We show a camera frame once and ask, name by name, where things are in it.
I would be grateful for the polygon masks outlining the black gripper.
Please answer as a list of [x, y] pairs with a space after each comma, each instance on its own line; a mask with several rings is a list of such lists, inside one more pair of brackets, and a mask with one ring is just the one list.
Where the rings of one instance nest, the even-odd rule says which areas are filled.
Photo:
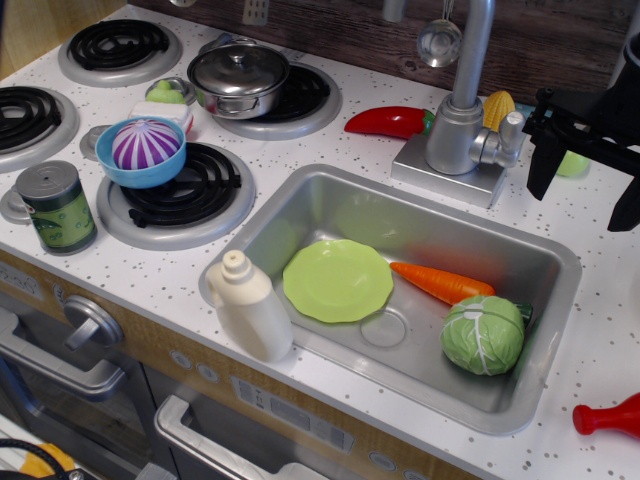
[[[620, 147], [639, 145], [639, 88], [611, 87], [601, 92], [577, 92], [542, 88], [536, 93], [537, 106], [523, 131], [531, 135], [535, 148], [527, 180], [529, 192], [542, 200], [568, 149], [545, 127], [589, 128], [593, 139], [610, 139]], [[631, 231], [639, 225], [639, 153], [628, 151], [615, 168], [633, 177], [616, 203], [607, 229]]]

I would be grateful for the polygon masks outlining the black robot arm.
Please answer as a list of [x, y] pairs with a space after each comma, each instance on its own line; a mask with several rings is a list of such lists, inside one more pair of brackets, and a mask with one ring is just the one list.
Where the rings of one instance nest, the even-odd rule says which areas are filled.
[[567, 152], [632, 177], [614, 206], [611, 232], [639, 225], [639, 34], [623, 49], [624, 65], [611, 86], [589, 93], [542, 88], [523, 127], [534, 145], [527, 189], [541, 200]]

